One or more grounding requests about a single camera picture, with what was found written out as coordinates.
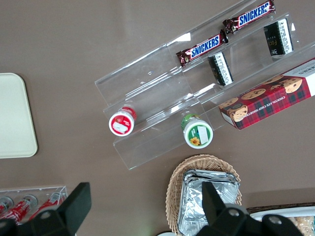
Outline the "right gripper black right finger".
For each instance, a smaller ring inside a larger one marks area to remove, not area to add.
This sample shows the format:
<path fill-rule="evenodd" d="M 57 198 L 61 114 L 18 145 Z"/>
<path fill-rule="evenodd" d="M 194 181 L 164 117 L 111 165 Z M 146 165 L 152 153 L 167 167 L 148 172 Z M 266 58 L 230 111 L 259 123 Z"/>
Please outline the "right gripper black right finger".
<path fill-rule="evenodd" d="M 299 229 L 287 218 L 267 214 L 261 221 L 253 219 L 246 209 L 225 204 L 213 184 L 202 183 L 202 207 L 208 221 L 198 236 L 301 236 Z"/>

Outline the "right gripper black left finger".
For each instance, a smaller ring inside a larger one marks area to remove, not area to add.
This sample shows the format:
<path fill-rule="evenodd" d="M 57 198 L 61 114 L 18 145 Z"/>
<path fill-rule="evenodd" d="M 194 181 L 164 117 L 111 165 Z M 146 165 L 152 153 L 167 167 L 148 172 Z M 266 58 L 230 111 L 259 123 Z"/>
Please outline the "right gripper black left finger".
<path fill-rule="evenodd" d="M 46 207 L 23 226 L 25 236 L 74 236 L 92 207 L 91 188 L 82 182 L 59 206 Z"/>

